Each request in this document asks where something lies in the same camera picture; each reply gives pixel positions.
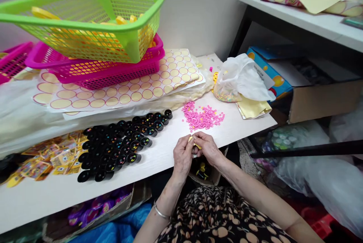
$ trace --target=forearm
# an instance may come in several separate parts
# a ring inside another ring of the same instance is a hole
[[[184,180],[174,174],[169,179],[162,194],[156,201],[156,206],[163,215],[171,216],[173,214],[184,183]],[[134,242],[155,242],[167,224],[168,221],[161,217],[152,207]]]
[[[269,216],[287,233],[291,232],[289,234],[298,242],[304,242],[306,239],[310,239],[310,242],[321,242],[311,227],[290,205],[234,163],[223,158],[216,168],[253,207]]]

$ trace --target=pink plastic basket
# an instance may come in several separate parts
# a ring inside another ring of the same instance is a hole
[[[149,48],[139,63],[94,60],[70,60],[48,45],[39,42],[25,63],[36,69],[48,69],[63,83],[75,83],[89,90],[100,89],[159,71],[159,60],[165,56],[163,41],[156,34],[155,47]]]
[[[3,51],[8,54],[0,60],[0,84],[10,81],[26,67],[25,59],[32,47],[33,43],[27,42]]]

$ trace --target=bangle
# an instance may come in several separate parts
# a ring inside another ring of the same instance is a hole
[[[154,203],[154,208],[155,208],[155,211],[159,214],[159,216],[161,216],[162,218],[166,219],[167,221],[170,221],[171,220],[171,217],[166,216],[166,215],[160,213],[159,209],[156,207],[156,202]]]

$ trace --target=floral dress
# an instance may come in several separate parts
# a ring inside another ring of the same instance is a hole
[[[233,188],[203,186],[179,203],[156,242],[294,243],[295,240]]]

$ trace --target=table surface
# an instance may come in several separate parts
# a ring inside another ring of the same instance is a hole
[[[204,56],[200,61],[205,66],[208,64],[214,67],[221,63],[215,54]],[[211,92],[195,101],[196,108],[207,105],[225,114],[220,126],[204,130],[213,136],[218,147],[276,124],[270,115],[243,120],[235,103],[221,102]],[[13,188],[0,186],[0,212],[3,215],[0,220],[0,234],[174,166],[173,148],[178,138],[190,134],[190,130],[188,123],[182,122],[185,118],[181,108],[173,114],[173,119],[163,131],[151,138],[153,145],[140,152],[141,161],[115,172],[111,180],[101,183],[78,183],[78,174],[49,175],[44,181],[26,178]]]
[[[314,15],[304,9],[262,0],[240,1],[338,44],[363,52],[363,30],[340,23],[343,16],[325,13]]]

